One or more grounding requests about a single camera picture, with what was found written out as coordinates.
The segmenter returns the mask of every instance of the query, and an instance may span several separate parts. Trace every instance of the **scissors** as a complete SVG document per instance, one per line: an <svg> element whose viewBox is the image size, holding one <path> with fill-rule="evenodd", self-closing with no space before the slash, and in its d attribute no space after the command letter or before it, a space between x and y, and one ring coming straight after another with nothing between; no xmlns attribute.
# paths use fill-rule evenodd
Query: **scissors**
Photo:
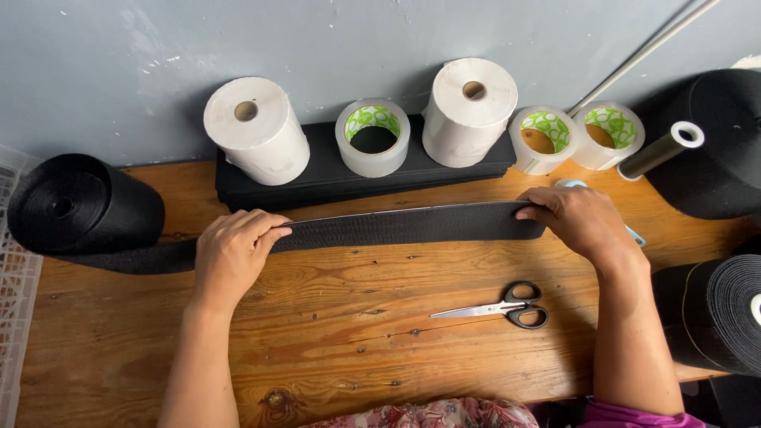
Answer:
<svg viewBox="0 0 761 428"><path fill-rule="evenodd" d="M522 286L531 288L531 297L515 297L515 289ZM547 324L549 315L547 310L541 306L531 305L542 298L542 290L534 283L520 281L512 283L505 292L505 297L501 302L494 305L468 306L467 308L452 309L451 311L438 312L429 315L431 318L459 318L459 317L479 317L481 315L503 314L508 320L520 328L535 330L544 327ZM520 316L528 312L539 312L539 320L535 324L525 324L521 322Z"/></svg>

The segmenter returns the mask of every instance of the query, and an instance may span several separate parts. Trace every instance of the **hand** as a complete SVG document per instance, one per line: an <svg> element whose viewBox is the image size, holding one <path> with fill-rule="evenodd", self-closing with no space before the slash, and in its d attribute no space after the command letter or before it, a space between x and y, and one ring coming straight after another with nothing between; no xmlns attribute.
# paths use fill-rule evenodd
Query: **hand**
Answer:
<svg viewBox="0 0 761 428"><path fill-rule="evenodd" d="M275 242L290 235L290 222L261 209L216 219L196 244L196 287L191 305L232 317L253 285Z"/></svg>
<svg viewBox="0 0 761 428"><path fill-rule="evenodd" d="M589 187L534 187L518 197L540 206L527 206L515 218L534 219L584 256L598 270L606 271L631 262L646 264L610 198Z"/></svg>

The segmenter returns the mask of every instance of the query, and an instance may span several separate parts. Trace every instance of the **green tape core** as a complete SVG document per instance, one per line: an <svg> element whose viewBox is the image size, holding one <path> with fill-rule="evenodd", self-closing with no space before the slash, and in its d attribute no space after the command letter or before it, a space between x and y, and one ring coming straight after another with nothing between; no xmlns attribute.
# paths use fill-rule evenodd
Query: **green tape core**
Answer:
<svg viewBox="0 0 761 428"><path fill-rule="evenodd" d="M549 111L537 111L521 121L521 129L536 129L552 142L555 154L562 152L571 142L571 131L559 117Z"/></svg>
<svg viewBox="0 0 761 428"><path fill-rule="evenodd" d="M349 114L343 126L343 135L346 141L352 141L354 135L362 128L368 126L381 126L391 131L396 139L402 135L402 127L399 118L391 110L383 106L366 106L354 110Z"/></svg>
<svg viewBox="0 0 761 428"><path fill-rule="evenodd" d="M587 113L584 123L604 129L613 138L616 149L626 149L637 136L634 122L626 113L613 107L598 107L592 110Z"/></svg>

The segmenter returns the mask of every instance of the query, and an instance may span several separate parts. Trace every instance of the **black scissor handle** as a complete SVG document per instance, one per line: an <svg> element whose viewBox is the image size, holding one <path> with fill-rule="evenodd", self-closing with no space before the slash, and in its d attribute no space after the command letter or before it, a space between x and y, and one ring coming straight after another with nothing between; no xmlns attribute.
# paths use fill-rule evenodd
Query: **black scissor handle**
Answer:
<svg viewBox="0 0 761 428"><path fill-rule="evenodd" d="M515 297L515 289L518 287L530 287L531 288L531 297L526 298L519 298ZM530 283L528 281L518 281L516 283L510 284L510 287L508 288L508 291L505 292L505 297L503 300L507 303L525 303L526 305L530 305L531 303L534 303L542 298L542 290L539 288L537 284Z"/></svg>
<svg viewBox="0 0 761 428"><path fill-rule="evenodd" d="M539 312L539 320L534 324L524 324L521 322L520 316L528 312ZM510 321L513 321L513 324L517 325L520 328L525 328L526 330L536 330L537 328L544 327L544 324L547 324L547 320L549 320L549 314L547 313L547 310L541 306L527 305L525 308L509 311L505 315Z"/></svg>

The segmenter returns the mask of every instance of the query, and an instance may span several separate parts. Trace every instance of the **person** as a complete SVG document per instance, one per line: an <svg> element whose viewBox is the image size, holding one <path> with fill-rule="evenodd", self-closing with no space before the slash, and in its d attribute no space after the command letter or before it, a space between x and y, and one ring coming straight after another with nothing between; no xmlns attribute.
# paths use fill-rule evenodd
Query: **person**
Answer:
<svg viewBox="0 0 761 428"><path fill-rule="evenodd" d="M655 308L650 265L610 198L586 187L535 187L518 199L534 205L518 210L517 219L546 225L597 272L594 399L587 406L584 427L704 427L684 413ZM291 233L286 222L283 216L261 210L239 211L216 219L199 238L195 289L183 313L160 428L239 426L228 365L231 318L272 245ZM384 406L312 425L363 426L538 428L524 405L478 398Z"/></svg>

